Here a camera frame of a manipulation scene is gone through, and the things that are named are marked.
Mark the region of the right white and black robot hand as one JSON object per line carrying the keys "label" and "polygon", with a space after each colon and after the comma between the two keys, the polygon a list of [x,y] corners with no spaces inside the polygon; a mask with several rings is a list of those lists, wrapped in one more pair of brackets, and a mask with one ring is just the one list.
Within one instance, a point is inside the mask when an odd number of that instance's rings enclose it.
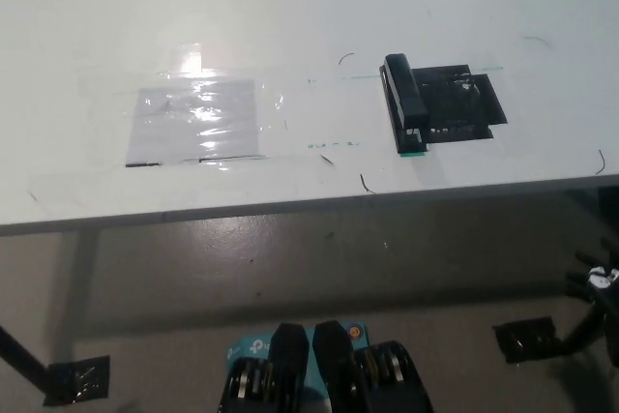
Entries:
{"label": "right white and black robot hand", "polygon": [[575,260],[586,267],[582,273],[567,272],[566,295],[608,309],[618,309],[618,246],[603,237],[601,247],[607,258],[584,251],[575,252]]}

